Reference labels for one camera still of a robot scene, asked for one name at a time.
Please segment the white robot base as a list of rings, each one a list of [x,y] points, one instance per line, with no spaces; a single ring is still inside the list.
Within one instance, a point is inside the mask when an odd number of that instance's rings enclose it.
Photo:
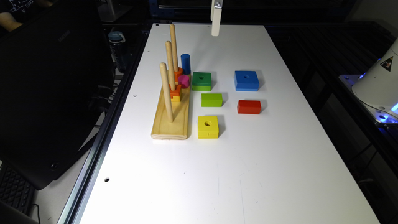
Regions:
[[[364,74],[339,79],[376,125],[397,126],[397,42]]]

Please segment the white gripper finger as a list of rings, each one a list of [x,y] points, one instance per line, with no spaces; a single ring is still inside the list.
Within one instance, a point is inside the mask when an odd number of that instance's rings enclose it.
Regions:
[[[211,6],[211,35],[219,36],[222,14],[222,0],[212,0]]]

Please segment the person forearm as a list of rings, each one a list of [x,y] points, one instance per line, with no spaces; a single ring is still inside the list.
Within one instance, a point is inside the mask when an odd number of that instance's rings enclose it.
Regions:
[[[1,27],[6,29],[8,32],[12,32],[22,25],[22,23],[17,22],[9,12],[0,13],[0,24]]]

